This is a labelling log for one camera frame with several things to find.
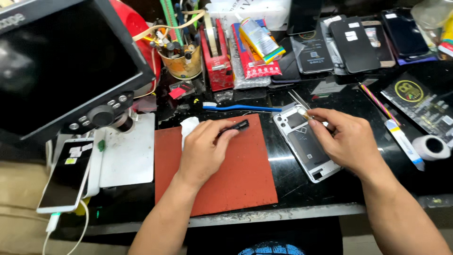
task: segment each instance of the microscope knob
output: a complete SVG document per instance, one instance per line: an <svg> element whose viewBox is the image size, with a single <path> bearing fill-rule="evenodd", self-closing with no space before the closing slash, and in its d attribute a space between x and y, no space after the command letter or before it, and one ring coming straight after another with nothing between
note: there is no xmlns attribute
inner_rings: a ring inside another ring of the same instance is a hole
<svg viewBox="0 0 453 255"><path fill-rule="evenodd" d="M100 105L88 112L88 119L98 127L107 127L115 121L115 114L112 106Z"/></svg>

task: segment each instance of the white phone frame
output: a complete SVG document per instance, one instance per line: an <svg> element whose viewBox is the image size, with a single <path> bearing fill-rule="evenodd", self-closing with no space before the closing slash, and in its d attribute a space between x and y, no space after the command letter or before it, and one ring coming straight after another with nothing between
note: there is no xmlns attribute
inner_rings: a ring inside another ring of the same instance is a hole
<svg viewBox="0 0 453 255"><path fill-rule="evenodd" d="M319 165L319 166L317 166L317 167L315 167L313 169L308 169L307 166L304 164L304 162L300 158L300 155L297 153L296 149L294 148L293 144L291 143L291 141L288 138L288 134L291 133L292 131L294 131L296 129L300 129L300 128L308 125L308 122L304 122L303 124L298 125L295 128L291 128L288 125L288 119L287 119L288 116L291 116L291 115L293 115L295 113L298 113L297 109L300 108L300 107L303 108L303 106L301 106L299 104L296 104L294 107L291 107L290 109L288 109L286 111L283 111L280 114L276 114L274 116L274 123L276 124L277 129L280 131L281 135L285 139L285 141L288 144L288 146L291 148L291 151L295 155L296 160L302 166L303 170L308 175L310 180L313 183L318 183L318 182L328 178L329 176L335 174L336 172L340 171L341 170L341 166L337 165L332 160L329 160L328 162L326 162L326 163L324 163L322 165ZM317 173L317 172L321 173L322 177L316 180L313 177L313 174Z"/></svg>
<svg viewBox="0 0 453 255"><path fill-rule="evenodd" d="M68 139L68 140L64 141L63 147L64 147L64 145L66 143L70 143L70 142L86 142L86 141L93 141L94 142L94 138L91 137L91 138ZM87 165L87 168L85 170L85 174L83 176L82 184L80 186L79 194L77 195L77 200L75 202L75 205L71 205L71 206L53 206L53 207L38 207L36 209L36 212L37 213L70 212L70 211L73 211L73 210L77 209L79 201L80 201L80 199L82 197L82 193L83 193L83 189L85 187L85 183L87 182L89 168L90 168L90 161L88 161L88 165ZM41 199L39 200L38 206L41 204L41 201L42 201L42 199L44 197L44 193L46 192L47 186L49 185L50 178L52 178L53 171L55 170L56 164L57 164L57 162L54 162L53 165L52 165L52 173L50 174L50 177L49 177L49 180L47 181L46 187L43 190L43 195L41 196Z"/></svg>

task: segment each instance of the pen holder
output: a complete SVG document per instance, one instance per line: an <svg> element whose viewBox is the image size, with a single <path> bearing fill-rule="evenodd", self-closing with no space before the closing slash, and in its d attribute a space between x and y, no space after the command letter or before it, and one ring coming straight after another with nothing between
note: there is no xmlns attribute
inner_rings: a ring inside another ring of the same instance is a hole
<svg viewBox="0 0 453 255"><path fill-rule="evenodd" d="M169 69L170 74L180 80L194 78L201 73L201 50L198 46L192 52L192 58L187 60L184 56L177 59L170 59L159 52L164 65Z"/></svg>

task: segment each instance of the hand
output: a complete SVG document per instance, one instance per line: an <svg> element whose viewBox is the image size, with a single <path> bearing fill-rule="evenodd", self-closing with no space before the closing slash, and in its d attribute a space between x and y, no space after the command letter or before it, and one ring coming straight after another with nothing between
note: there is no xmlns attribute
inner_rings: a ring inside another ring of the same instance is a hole
<svg viewBox="0 0 453 255"><path fill-rule="evenodd" d="M367 120L323 108L311 109L307 113L315 117L308 124L324 151L338 165L349 168L362 180L372 174L370 169L375 169L374 166L386 165ZM329 123L327 128L334 131L334 137L320 123L325 121Z"/></svg>
<svg viewBox="0 0 453 255"><path fill-rule="evenodd" d="M177 174L183 181L200 189L219 170L225 159L228 143L239 131L227 130L217 140L224 128L235 123L227 120L201 122L184 140L184 151Z"/></svg>

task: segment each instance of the red silicone mat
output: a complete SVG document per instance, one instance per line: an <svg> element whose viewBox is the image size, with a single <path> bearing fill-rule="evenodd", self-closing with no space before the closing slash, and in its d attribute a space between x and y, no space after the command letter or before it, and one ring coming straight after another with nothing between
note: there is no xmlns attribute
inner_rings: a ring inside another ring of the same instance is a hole
<svg viewBox="0 0 453 255"><path fill-rule="evenodd" d="M190 216L278 202L258 114L228 120L238 123L244 119L250 127L230 141L225 161L201 188ZM156 203L179 168L181 139L181 127L155 131Z"/></svg>

